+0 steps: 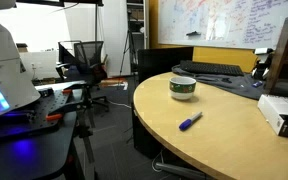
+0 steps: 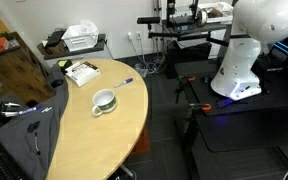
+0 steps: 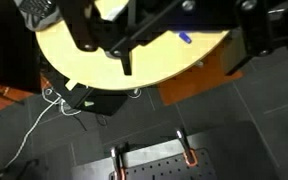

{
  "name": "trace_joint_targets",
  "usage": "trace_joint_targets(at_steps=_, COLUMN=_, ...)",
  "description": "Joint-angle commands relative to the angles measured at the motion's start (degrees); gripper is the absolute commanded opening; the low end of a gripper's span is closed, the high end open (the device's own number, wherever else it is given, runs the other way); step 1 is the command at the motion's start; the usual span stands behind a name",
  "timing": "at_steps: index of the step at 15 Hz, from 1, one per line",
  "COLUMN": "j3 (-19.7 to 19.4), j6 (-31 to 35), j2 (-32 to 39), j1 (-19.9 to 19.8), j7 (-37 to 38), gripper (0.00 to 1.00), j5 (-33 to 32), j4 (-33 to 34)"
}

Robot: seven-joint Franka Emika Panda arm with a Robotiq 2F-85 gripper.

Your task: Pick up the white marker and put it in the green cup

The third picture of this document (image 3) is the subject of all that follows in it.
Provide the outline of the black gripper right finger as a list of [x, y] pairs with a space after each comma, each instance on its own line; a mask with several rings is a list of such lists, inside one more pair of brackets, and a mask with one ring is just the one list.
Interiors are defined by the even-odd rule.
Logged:
[[232, 75], [254, 57], [288, 50], [288, 0], [238, 0], [239, 28], [225, 52], [225, 74]]

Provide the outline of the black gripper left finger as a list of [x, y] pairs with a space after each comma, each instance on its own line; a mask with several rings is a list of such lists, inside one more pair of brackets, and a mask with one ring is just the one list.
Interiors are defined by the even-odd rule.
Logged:
[[124, 33], [118, 24], [101, 17], [95, 0], [57, 0], [57, 6], [79, 50], [95, 52], [101, 48], [106, 56], [121, 60], [125, 75], [132, 74], [129, 50], [118, 46]]

